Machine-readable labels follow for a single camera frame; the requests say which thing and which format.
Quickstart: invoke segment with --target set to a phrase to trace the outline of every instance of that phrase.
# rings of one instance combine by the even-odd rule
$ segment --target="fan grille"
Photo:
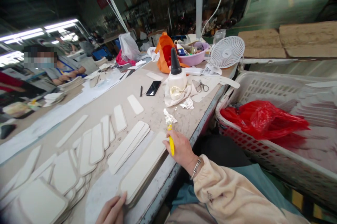
[[[223,52],[230,50],[229,57],[224,57]],[[212,49],[210,62],[219,67],[227,68],[236,64],[245,51],[245,42],[238,36],[229,36],[220,40]]]

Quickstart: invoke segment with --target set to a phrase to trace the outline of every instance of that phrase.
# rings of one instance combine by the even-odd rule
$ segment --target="pen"
[[[169,125],[167,127],[167,130],[172,130],[172,125]],[[169,137],[169,139],[170,139],[169,143],[170,143],[171,153],[172,153],[172,156],[174,156],[174,142],[171,136]]]

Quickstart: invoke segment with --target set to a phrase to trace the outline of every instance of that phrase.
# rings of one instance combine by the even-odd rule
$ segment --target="hand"
[[[13,87],[14,91],[18,91],[19,93],[24,93],[26,90],[23,89],[22,87]]]
[[[59,77],[59,80],[62,81],[62,82],[64,82],[64,81],[69,81],[70,78],[69,78],[68,75],[61,75],[61,76]]]
[[[96,224],[123,224],[123,205],[126,201],[126,192],[122,197],[115,196],[107,201],[100,212]]]
[[[68,77],[74,79],[74,78],[76,78],[77,73],[78,73],[77,70],[69,72]]]
[[[195,165],[196,161],[198,161],[198,156],[193,153],[190,141],[186,136],[174,130],[167,131],[166,137],[169,136],[172,137],[174,142],[174,156],[172,156],[171,153],[170,143],[168,141],[163,141],[167,151],[178,164],[188,171],[191,164]]]

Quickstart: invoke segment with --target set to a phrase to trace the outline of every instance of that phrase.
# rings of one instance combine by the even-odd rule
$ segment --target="green floor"
[[[246,15],[227,36],[240,31],[278,28],[282,24],[314,22],[328,0],[252,0]]]

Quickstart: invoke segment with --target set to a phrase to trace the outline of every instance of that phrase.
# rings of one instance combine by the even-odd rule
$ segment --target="bracelet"
[[[192,175],[192,177],[190,178],[190,180],[192,180],[193,177],[194,177],[194,175],[197,173],[197,168],[198,168],[198,166],[199,166],[200,163],[201,163],[201,158],[198,159],[198,162],[197,162],[197,164],[196,164],[195,167],[194,167],[193,175]]]

